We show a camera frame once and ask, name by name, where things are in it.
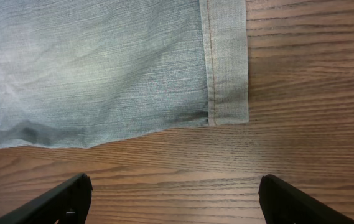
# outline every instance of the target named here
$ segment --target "garment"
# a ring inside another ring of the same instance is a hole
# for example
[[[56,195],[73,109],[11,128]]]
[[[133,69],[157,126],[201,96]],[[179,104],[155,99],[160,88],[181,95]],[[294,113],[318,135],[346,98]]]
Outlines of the garment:
[[[0,0],[0,148],[248,121],[244,0]]]

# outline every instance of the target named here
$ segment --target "wood grain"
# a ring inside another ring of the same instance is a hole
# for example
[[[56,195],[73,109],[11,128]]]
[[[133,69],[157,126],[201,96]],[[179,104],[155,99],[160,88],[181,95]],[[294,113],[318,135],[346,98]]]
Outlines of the wood grain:
[[[282,177],[354,218],[354,1],[247,0],[250,123],[0,150],[0,216],[79,172],[87,223],[264,223]]]

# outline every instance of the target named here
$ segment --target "stitching line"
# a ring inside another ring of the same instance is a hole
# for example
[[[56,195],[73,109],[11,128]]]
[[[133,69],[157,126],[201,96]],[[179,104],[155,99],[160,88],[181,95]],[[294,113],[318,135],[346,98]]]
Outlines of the stitching line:
[[[217,125],[216,122],[216,101],[215,101],[215,77],[214,77],[214,59],[213,59],[213,40],[212,40],[212,27],[210,24],[210,6],[208,6],[208,0],[207,0],[207,18],[208,18],[208,29],[210,31],[210,51],[211,51],[211,56],[212,56],[212,73],[213,73],[213,86],[214,86],[214,90],[213,90],[213,94],[214,94],[214,125]]]

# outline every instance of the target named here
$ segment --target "denim shorts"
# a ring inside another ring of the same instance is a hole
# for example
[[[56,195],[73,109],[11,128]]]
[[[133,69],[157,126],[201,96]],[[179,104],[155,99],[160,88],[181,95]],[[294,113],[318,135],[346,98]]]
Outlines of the denim shorts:
[[[0,0],[0,148],[247,121],[244,0]]]

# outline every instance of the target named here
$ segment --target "wooden surface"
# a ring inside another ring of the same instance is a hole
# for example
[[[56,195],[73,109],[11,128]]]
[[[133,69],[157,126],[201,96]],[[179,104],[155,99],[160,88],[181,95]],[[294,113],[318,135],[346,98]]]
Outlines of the wooden surface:
[[[0,150],[0,216],[78,172],[87,223],[264,223],[276,174],[354,218],[354,0],[247,0],[250,123]]]

